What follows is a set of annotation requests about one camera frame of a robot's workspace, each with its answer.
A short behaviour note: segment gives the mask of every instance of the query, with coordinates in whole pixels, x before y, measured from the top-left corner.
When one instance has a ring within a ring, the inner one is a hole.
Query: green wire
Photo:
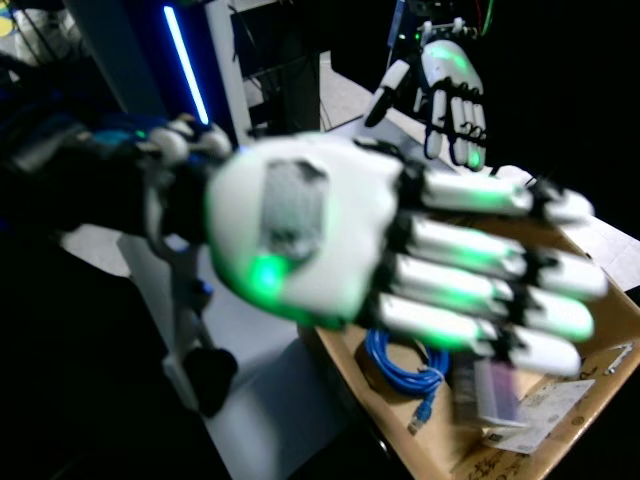
[[[487,18],[484,19],[484,26],[482,27],[482,35],[486,35],[491,26],[491,14],[493,13],[493,1],[489,0],[489,7],[487,8]]]

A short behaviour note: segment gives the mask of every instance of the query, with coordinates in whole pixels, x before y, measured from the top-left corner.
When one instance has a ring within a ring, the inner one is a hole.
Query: cardboard box
[[[555,228],[502,220],[467,221],[466,224],[514,238],[525,245],[553,247],[583,255]],[[301,328],[300,334],[343,402],[352,411],[366,412],[386,444],[415,478],[539,479],[553,469],[589,428],[640,363],[640,348],[637,348],[640,309],[611,281],[606,298],[588,307],[595,319],[595,334],[578,345],[584,364],[577,379],[593,379],[595,383],[531,455],[487,447],[481,442],[483,432],[479,428],[455,425],[448,385],[438,389],[431,419],[412,436],[407,425],[420,399],[399,395],[383,382],[371,378],[375,373],[367,367],[363,357],[363,329],[350,327],[343,332],[333,332]],[[605,374],[620,354],[620,350],[612,348],[628,342],[634,342],[636,347],[622,360],[615,373]],[[389,356],[404,368],[415,369],[421,365],[415,350],[401,345],[391,347]],[[520,396],[524,397],[541,385],[569,379],[518,372],[518,380]]]

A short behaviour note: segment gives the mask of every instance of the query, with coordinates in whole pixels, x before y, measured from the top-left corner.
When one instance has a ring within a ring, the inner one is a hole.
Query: white paper
[[[582,380],[542,387],[520,404],[520,414],[527,426],[492,428],[487,432],[485,444],[512,452],[535,452],[594,383],[595,380]]]

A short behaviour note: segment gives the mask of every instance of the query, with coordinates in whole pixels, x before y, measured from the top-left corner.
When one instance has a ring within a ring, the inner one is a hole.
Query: blue light
[[[200,121],[206,125],[209,123],[209,115],[207,115],[207,110],[204,108],[204,102],[202,101],[202,96],[200,96],[200,89],[198,89],[198,82],[196,82],[196,76],[193,74],[191,62],[189,61],[189,54],[187,54],[187,49],[184,46],[182,34],[180,33],[180,26],[178,25],[178,20],[176,19],[176,14],[173,11],[173,8],[164,7],[164,16],[167,17],[167,24],[169,25],[169,30],[173,37],[173,43],[176,46],[176,51],[178,52],[178,57],[180,57],[184,76],[187,77],[187,83],[189,84],[189,90],[191,90],[193,102],[196,104],[198,116],[200,117]]]

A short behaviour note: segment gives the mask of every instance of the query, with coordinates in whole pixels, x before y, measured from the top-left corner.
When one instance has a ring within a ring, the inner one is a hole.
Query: robotic hand
[[[446,135],[454,164],[482,170],[486,152],[482,81],[456,43],[474,34],[461,18],[438,27],[425,22],[420,30],[419,52],[396,60],[387,70],[365,113],[365,125],[379,123],[403,90],[417,80],[413,111],[422,114],[426,124],[425,156],[437,158]]]
[[[580,194],[430,171],[370,139],[302,134],[237,152],[209,181],[214,267],[250,303],[307,325],[384,328],[514,366],[573,375],[605,294],[586,259],[429,218],[432,211],[579,222]]]

